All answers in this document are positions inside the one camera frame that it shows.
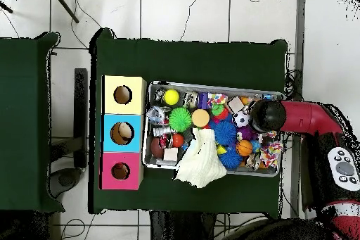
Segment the circular hole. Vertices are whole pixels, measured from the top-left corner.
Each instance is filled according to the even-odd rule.
[[[114,91],[114,100],[118,104],[127,104],[131,101],[132,92],[128,86],[119,86]]]
[[[128,122],[117,122],[111,128],[110,137],[118,145],[127,145],[134,137],[134,128]]]
[[[115,179],[124,180],[130,175],[130,168],[126,163],[116,163],[111,168],[111,174]]]

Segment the red ball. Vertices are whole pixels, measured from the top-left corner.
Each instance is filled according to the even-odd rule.
[[[173,134],[172,135],[172,146],[175,148],[179,148],[184,143],[184,137],[181,134]]]

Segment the colorful block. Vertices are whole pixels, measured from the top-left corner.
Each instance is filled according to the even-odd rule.
[[[116,170],[125,165],[127,174],[117,174]],[[100,169],[100,189],[137,190],[143,179],[143,164],[140,153],[103,153]]]
[[[105,114],[142,115],[144,113],[146,82],[141,77],[105,75],[103,86]],[[130,93],[130,100],[126,103],[125,92]]]
[[[112,128],[119,122],[131,126],[133,137],[128,144],[116,144],[111,137]],[[103,152],[140,152],[143,138],[143,115],[104,115]]]

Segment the white plush toy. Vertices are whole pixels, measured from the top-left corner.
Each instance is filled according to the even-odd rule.
[[[233,124],[237,127],[246,126],[249,123],[250,116],[242,111],[233,114]]]

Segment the box with circular hole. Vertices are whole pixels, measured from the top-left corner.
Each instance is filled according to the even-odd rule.
[[[142,77],[103,76],[105,114],[142,115],[146,82]]]
[[[140,153],[105,152],[101,158],[99,189],[139,189],[143,179]]]
[[[143,115],[103,116],[103,152],[141,151]]]

